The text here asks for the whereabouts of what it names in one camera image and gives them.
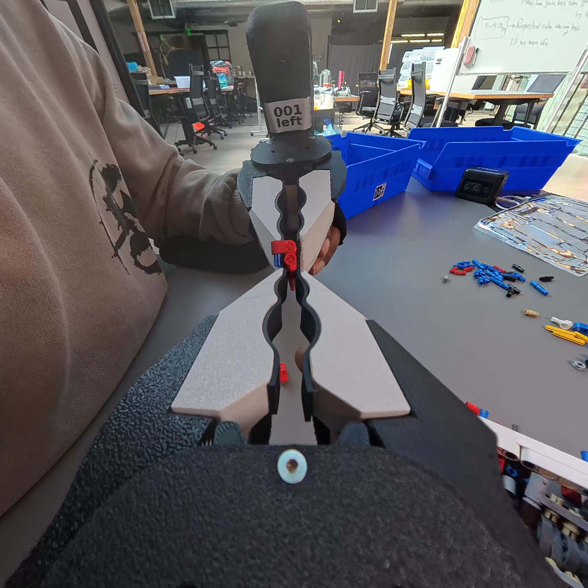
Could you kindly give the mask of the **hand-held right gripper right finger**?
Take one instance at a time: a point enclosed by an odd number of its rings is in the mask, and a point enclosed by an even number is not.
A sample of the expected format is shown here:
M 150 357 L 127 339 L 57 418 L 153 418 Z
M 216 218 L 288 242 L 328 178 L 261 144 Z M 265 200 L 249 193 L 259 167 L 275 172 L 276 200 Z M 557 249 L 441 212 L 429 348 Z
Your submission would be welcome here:
M 307 347 L 310 363 L 301 405 L 316 444 L 334 444 L 349 423 L 408 416 L 408 400 L 364 315 L 303 270 L 295 299 L 295 351 Z

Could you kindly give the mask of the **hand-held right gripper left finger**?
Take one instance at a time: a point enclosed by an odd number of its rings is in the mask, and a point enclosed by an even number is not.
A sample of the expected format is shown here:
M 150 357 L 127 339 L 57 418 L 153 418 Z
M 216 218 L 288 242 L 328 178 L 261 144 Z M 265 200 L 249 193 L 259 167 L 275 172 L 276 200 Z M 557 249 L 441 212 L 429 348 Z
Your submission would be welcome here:
M 280 401 L 280 354 L 288 296 L 285 270 L 275 270 L 220 311 L 171 411 L 236 423 L 253 445 L 267 445 Z

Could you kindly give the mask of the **red toy brick assembly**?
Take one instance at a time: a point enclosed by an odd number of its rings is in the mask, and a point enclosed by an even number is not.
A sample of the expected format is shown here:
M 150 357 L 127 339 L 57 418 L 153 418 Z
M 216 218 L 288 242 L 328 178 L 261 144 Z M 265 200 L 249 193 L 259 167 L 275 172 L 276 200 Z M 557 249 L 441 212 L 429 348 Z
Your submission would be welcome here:
M 298 271 L 298 246 L 294 240 L 273 240 L 270 243 L 273 264 L 288 273 L 290 290 L 296 289 L 296 272 Z

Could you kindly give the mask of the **person's left forearm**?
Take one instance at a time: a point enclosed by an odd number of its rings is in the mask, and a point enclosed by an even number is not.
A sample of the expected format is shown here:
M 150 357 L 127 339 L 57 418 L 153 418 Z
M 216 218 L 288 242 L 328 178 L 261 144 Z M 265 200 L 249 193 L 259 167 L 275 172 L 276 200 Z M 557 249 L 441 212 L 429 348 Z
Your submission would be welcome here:
M 143 229 L 156 246 L 184 236 L 238 246 L 252 241 L 238 171 L 218 175 L 184 159 L 121 100 L 107 108 L 102 126 Z

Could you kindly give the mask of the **grey desk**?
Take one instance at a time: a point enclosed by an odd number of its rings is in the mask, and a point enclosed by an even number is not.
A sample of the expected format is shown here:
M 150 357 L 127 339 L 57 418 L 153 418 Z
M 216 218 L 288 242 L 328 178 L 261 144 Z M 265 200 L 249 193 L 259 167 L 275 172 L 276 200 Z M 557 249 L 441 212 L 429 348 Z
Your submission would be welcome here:
M 578 277 L 474 228 L 481 205 L 412 179 L 407 191 L 352 218 L 344 245 L 318 279 L 378 322 L 462 401 L 504 426 L 579 456 L 587 450 L 587 373 L 569 365 L 587 351 L 545 331 L 551 317 L 587 322 L 587 276 Z M 471 276 L 443 277 L 477 259 L 523 268 L 541 281 L 505 298 Z M 208 315 L 232 303 L 266 270 L 230 276 L 178 268 L 151 332 L 120 386 L 75 445 L 1 518 L 1 583 L 18 567 L 61 505 L 88 447 L 120 397 Z M 538 311 L 530 318 L 523 310 Z

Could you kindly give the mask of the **blue bin with tag sticker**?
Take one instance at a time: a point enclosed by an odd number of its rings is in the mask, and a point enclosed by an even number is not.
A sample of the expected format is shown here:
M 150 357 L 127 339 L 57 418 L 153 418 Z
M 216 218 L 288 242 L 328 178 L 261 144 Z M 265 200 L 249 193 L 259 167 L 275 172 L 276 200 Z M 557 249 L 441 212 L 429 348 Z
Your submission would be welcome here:
M 349 132 L 331 135 L 347 167 L 337 202 L 346 219 L 404 192 L 425 141 Z

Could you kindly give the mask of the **group of black office chairs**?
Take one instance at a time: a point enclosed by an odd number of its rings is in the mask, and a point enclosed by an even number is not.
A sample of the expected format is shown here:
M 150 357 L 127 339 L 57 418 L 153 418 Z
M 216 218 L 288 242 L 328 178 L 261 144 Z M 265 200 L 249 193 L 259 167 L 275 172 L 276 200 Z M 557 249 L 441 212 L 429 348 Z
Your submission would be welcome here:
M 152 124 L 155 130 L 165 137 L 159 126 L 158 118 L 156 117 L 156 110 L 154 106 L 158 106 L 158 102 L 153 102 L 149 96 L 149 89 L 151 87 L 147 84 L 147 77 L 145 74 L 138 72 L 132 73 L 131 77 L 135 82 L 135 89 L 139 96 L 139 103 L 141 105 L 140 112 L 143 114 L 147 122 Z M 368 122 L 357 130 L 368 133 L 372 128 L 379 128 L 379 133 L 387 133 L 388 136 L 398 136 L 397 130 L 410 132 L 413 128 L 431 127 L 436 124 L 436 117 L 440 115 L 440 108 L 442 99 L 435 98 L 426 94 L 425 91 L 412 88 L 410 91 L 393 91 L 392 81 L 393 76 L 390 75 L 374 75 L 374 88 L 368 91 L 361 92 L 359 96 L 333 96 L 330 93 L 316 94 L 315 98 L 326 99 L 325 105 L 333 105 L 334 108 L 315 108 L 313 111 L 313 125 L 315 128 L 315 135 L 326 134 L 327 127 L 339 128 L 335 122 L 335 113 L 338 106 L 342 104 L 356 105 L 357 116 L 364 116 Z M 167 99 L 167 107 L 171 107 L 169 115 L 172 114 L 173 100 Z M 474 102 L 448 102 L 446 109 L 456 112 L 466 112 L 470 105 L 475 102 L 487 103 L 482 100 Z M 526 117 L 527 105 L 518 105 L 516 107 L 523 107 L 523 118 L 515 118 L 514 122 L 521 125 L 529 123 L 533 117 L 533 109 L 530 116 Z

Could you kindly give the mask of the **stack of clear storage boxes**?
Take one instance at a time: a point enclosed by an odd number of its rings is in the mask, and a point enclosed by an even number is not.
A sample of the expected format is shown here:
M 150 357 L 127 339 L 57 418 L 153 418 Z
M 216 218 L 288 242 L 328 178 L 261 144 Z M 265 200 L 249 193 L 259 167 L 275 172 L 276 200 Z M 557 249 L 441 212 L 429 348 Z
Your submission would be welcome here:
M 411 72 L 414 63 L 424 63 L 425 85 L 430 88 L 430 80 L 433 79 L 434 89 L 445 89 L 449 75 L 458 57 L 458 48 L 445 48 L 443 46 L 427 45 L 413 47 L 402 56 L 401 69 L 397 82 L 399 90 L 411 88 Z

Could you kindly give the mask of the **pile of blue toy pins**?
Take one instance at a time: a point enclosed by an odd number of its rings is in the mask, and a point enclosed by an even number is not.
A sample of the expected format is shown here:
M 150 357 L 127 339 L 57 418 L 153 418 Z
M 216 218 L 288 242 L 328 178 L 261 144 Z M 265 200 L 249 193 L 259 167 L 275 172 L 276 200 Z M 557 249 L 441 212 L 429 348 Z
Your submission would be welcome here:
M 448 275 L 443 277 L 443 282 L 448 283 L 451 276 L 471 276 L 479 287 L 492 284 L 504 292 L 505 298 L 520 296 L 521 286 L 524 284 L 542 296 L 549 295 L 541 281 L 529 280 L 523 273 L 523 268 L 517 264 L 514 264 L 510 269 L 505 269 L 501 266 L 471 259 L 455 263 L 450 268 Z

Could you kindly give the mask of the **small black display box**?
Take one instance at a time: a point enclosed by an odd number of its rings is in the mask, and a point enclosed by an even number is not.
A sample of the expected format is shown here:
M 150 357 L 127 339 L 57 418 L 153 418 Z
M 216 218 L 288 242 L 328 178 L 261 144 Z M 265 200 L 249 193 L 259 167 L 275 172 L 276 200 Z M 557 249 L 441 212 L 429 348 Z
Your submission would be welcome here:
M 464 171 L 455 196 L 492 207 L 509 179 L 509 175 L 509 171 L 504 169 L 471 166 Z

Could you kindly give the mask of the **blue plastic bin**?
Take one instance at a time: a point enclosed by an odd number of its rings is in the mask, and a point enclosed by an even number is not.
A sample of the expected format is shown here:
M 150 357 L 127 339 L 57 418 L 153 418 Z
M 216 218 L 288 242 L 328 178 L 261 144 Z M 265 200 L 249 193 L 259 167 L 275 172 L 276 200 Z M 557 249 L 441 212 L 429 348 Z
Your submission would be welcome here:
M 507 190 L 540 190 L 581 139 L 519 126 L 415 128 L 409 139 L 424 142 L 413 177 L 432 192 L 454 192 L 472 166 L 509 172 Z

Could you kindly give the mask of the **yellow toy beam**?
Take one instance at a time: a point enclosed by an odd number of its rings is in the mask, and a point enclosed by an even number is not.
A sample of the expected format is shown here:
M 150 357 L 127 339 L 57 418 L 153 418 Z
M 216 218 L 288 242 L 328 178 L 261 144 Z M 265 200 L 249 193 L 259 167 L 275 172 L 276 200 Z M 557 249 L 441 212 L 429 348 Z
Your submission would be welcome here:
M 580 346 L 587 346 L 587 335 L 582 334 L 580 332 L 576 332 L 573 330 L 566 330 L 566 329 L 562 329 L 560 327 L 554 327 L 554 326 L 548 326 L 548 325 L 545 326 L 545 330 L 547 330 L 549 333 L 551 333 L 555 337 L 558 337 L 558 338 L 563 339 L 565 341 L 569 341 L 569 342 L 575 343 Z

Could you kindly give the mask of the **person's beige sweatshirt torso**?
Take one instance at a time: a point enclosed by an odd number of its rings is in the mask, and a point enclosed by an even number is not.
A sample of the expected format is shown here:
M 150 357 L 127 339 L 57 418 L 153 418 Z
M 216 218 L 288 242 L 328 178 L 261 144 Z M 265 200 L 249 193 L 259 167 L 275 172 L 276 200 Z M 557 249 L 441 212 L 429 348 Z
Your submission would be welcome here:
M 113 393 L 166 292 L 123 177 L 153 130 L 39 1 L 1 1 L 1 514 Z

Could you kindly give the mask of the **clear plastic bag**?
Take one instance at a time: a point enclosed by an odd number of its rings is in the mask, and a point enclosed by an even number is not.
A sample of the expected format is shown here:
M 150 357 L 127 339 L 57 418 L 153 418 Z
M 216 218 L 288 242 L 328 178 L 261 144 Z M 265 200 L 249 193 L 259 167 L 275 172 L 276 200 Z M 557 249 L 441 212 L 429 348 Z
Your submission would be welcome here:
M 499 210 L 474 228 L 575 275 L 587 275 L 587 202 L 548 194 Z

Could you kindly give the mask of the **whiteboard on stand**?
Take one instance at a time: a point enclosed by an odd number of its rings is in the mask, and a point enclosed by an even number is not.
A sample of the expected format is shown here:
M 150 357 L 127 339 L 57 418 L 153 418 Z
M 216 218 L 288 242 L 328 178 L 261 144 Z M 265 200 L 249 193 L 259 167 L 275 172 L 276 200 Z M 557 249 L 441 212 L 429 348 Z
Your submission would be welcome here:
M 567 74 L 587 46 L 587 1 L 481 1 L 459 75 Z

